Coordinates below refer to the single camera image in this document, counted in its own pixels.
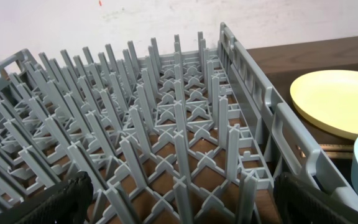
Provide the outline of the wooden chopstick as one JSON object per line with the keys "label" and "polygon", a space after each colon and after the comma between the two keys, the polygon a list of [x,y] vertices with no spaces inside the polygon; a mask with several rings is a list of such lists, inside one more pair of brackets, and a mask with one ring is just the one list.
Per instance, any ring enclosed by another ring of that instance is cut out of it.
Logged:
{"label": "wooden chopstick", "polygon": [[352,159],[352,152],[334,152],[334,151],[325,151],[324,152],[330,159]]}
{"label": "wooden chopstick", "polygon": [[353,145],[343,145],[343,144],[320,144],[322,150],[324,151],[334,151],[334,152],[352,152],[354,150]]}

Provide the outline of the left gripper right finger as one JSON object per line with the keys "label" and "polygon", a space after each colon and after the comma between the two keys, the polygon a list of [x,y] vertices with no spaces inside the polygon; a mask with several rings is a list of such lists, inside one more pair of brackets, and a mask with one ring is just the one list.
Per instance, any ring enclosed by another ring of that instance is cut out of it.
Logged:
{"label": "left gripper right finger", "polygon": [[358,211],[287,172],[276,177],[273,197],[284,223],[358,223]]}

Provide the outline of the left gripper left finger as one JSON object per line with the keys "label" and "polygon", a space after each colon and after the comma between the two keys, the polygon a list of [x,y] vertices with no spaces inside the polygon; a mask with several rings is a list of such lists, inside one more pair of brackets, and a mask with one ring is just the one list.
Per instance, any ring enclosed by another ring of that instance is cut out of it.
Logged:
{"label": "left gripper left finger", "polygon": [[0,213],[0,224],[84,223],[92,200],[91,178],[80,171]]}

